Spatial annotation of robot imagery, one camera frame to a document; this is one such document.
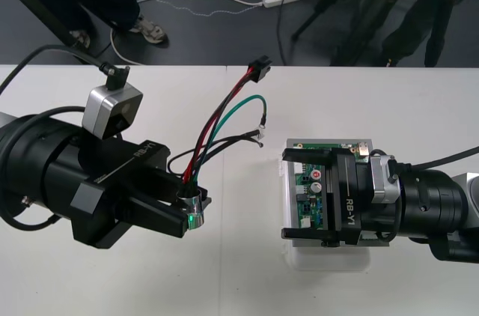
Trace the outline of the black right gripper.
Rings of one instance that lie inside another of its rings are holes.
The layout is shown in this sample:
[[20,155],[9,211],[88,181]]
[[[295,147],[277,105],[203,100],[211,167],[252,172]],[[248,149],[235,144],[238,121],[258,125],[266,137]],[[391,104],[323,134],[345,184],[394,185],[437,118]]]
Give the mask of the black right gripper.
[[357,246],[363,225],[361,212],[368,196],[369,164],[359,162],[344,148],[286,148],[281,160],[325,166],[332,196],[328,206],[329,231],[313,228],[282,228],[285,240],[319,240],[322,247]]

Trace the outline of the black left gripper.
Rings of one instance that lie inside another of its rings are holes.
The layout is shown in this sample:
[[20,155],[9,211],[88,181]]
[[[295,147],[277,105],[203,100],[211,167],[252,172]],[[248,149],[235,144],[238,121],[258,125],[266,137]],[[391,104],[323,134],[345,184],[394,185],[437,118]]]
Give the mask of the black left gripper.
[[[170,149],[158,142],[102,142],[79,159],[90,173],[70,202],[74,240],[96,249],[109,249],[131,225],[182,238],[185,213],[204,210],[212,199],[199,186],[190,189],[180,178],[163,171]],[[151,169],[153,198],[131,196],[127,183],[144,167]]]

